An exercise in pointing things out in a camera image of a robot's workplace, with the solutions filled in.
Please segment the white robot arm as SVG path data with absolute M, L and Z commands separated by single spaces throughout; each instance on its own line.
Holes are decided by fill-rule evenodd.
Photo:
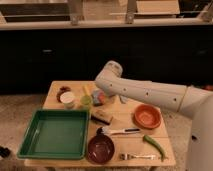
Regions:
M 125 79 L 122 72 L 119 63 L 108 61 L 95 78 L 95 85 L 107 95 L 121 95 L 190 118 L 186 171 L 213 171 L 213 91 Z

